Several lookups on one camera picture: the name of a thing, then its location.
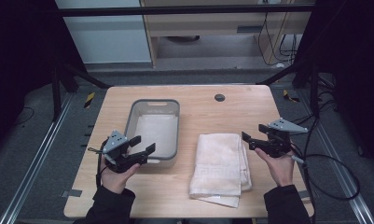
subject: cloth inside basket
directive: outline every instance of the cloth inside basket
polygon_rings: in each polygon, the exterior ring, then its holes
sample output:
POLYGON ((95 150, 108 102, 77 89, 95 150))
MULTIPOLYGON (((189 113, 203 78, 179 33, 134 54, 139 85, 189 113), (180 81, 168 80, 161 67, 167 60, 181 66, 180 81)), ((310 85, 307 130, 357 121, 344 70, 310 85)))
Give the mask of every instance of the cloth inside basket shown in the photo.
POLYGON ((209 203, 238 207, 243 190, 252 187, 245 146, 236 133, 199 136, 189 195, 209 203))

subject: black sleeve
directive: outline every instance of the black sleeve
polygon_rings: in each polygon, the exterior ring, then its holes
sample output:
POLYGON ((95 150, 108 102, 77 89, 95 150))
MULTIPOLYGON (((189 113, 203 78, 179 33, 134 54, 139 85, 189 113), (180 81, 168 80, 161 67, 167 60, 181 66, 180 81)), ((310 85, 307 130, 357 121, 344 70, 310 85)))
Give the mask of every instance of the black sleeve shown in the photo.
POLYGON ((129 223, 134 198, 134 193, 128 189, 116 194, 101 186, 93 196, 94 204, 86 217, 75 221, 74 224, 129 223))
POLYGON ((311 223, 294 185, 272 189, 264 195, 269 224, 311 223))

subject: folded towel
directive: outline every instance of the folded towel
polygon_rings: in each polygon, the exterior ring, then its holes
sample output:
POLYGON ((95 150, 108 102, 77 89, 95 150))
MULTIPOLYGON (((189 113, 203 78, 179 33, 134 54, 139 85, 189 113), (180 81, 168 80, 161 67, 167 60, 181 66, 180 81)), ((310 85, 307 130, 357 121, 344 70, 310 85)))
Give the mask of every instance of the folded towel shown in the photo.
POLYGON ((252 187, 245 147, 236 133, 201 134, 190 197, 230 207, 239 206, 243 190, 252 187))

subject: person's arm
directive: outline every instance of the person's arm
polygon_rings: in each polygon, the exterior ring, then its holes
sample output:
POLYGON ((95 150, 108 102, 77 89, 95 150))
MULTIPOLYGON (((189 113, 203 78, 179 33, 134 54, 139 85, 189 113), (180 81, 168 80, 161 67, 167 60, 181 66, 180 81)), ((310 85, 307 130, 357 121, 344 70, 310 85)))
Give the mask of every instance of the person's arm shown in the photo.
POLYGON ((291 155, 272 158, 260 148, 256 148, 255 152, 269 166, 271 177, 278 186, 264 195, 269 224, 311 223, 292 182, 295 162, 291 155))
POLYGON ((136 173, 139 164, 134 164, 128 171, 117 174, 105 169, 104 157, 101 167, 103 184, 93 196, 94 204, 83 219, 74 224, 124 224, 129 223, 130 213, 135 195, 125 189, 126 181, 136 173))

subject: wooden table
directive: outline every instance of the wooden table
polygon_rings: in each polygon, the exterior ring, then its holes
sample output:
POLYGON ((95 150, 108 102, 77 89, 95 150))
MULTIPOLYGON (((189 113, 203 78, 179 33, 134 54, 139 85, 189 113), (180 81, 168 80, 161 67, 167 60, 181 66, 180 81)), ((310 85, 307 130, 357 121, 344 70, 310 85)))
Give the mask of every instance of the wooden table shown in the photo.
MULTIPOLYGON (((88 147, 100 148, 113 131, 124 132, 132 103, 139 99, 174 99, 180 104, 178 152, 174 167, 152 172, 138 172, 127 188, 136 194, 132 217, 266 217, 263 194, 276 185, 266 163, 254 151, 247 157, 253 188, 242 193, 238 208, 190 199, 189 181, 194 172, 195 151, 201 133, 249 133, 266 140, 258 124, 279 118, 270 89, 258 85, 214 86, 134 86, 113 87, 107 92, 88 147), (216 94, 225 95, 223 102, 216 94)), ((73 189, 80 197, 69 197, 64 208, 67 217, 84 217, 93 204, 96 191, 97 155, 86 151, 73 189)), ((294 182, 298 190, 306 189, 297 166, 294 182)), ((309 200, 304 201, 310 215, 309 200)))

